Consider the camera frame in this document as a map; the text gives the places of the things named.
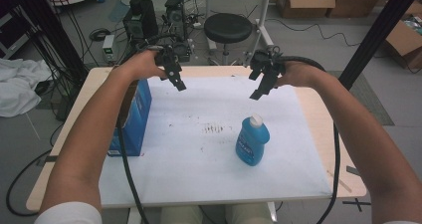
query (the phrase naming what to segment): cardboard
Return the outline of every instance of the cardboard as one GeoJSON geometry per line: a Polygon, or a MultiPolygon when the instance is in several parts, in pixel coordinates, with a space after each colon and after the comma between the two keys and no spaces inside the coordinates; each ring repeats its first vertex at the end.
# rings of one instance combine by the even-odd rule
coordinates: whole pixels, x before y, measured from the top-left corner
{"type": "MultiPolygon", "coordinates": [[[[127,156],[140,156],[151,100],[147,80],[133,82],[124,95],[119,115],[127,156]]],[[[117,127],[112,134],[107,154],[108,156],[121,156],[117,127]]]]}
{"type": "Polygon", "coordinates": [[[335,0],[277,0],[276,6],[283,18],[315,18],[324,17],[335,0]]]}
{"type": "Polygon", "coordinates": [[[327,17],[356,18],[368,16],[378,0],[335,0],[335,8],[328,9],[327,17]]]}
{"type": "MultiPolygon", "coordinates": [[[[405,18],[418,13],[422,13],[422,4],[414,3],[407,10],[405,18]]],[[[422,36],[416,31],[399,21],[386,41],[393,57],[403,68],[422,68],[422,36]]]]}

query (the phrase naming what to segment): blue detergent bottle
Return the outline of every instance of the blue detergent bottle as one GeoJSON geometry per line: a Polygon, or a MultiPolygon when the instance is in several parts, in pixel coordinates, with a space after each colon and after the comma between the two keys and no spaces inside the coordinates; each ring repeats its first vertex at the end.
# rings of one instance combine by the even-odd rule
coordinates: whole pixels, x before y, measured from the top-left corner
{"type": "Polygon", "coordinates": [[[242,129],[236,141],[236,153],[248,165],[257,165],[264,155],[264,144],[270,140],[270,133],[263,119],[253,113],[242,121],[242,129]]]}

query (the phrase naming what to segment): stool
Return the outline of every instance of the stool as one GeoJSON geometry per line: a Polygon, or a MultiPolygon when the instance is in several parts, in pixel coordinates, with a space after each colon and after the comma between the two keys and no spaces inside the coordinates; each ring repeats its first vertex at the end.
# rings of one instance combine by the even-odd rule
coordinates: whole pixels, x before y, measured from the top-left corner
{"type": "MultiPolygon", "coordinates": [[[[205,20],[204,31],[208,39],[224,45],[222,65],[229,65],[227,44],[246,40],[252,33],[252,23],[247,18],[236,14],[218,13],[205,20]]],[[[210,58],[209,61],[213,65],[219,66],[216,61],[210,58]]]]}

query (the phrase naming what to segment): shirt sleeve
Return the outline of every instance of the shirt sleeve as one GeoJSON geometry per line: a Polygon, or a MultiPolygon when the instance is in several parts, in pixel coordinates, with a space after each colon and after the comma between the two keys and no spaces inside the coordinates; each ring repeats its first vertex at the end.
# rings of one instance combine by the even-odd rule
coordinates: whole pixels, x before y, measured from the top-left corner
{"type": "Polygon", "coordinates": [[[35,224],[101,224],[102,216],[94,206],[84,202],[66,202],[43,212],[35,224]]]}

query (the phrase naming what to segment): white paper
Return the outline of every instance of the white paper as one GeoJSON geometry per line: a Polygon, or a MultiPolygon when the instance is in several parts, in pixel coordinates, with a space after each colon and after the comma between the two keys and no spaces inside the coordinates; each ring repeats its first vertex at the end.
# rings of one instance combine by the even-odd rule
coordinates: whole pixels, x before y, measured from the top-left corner
{"type": "MultiPolygon", "coordinates": [[[[247,77],[150,79],[152,104],[140,157],[130,169],[144,205],[228,203],[329,197],[331,192],[292,87],[249,99],[259,85],[247,77]],[[235,152],[242,120],[259,114],[270,132],[263,159],[235,152]]],[[[108,157],[102,203],[132,206],[120,157],[108,157]]]]}

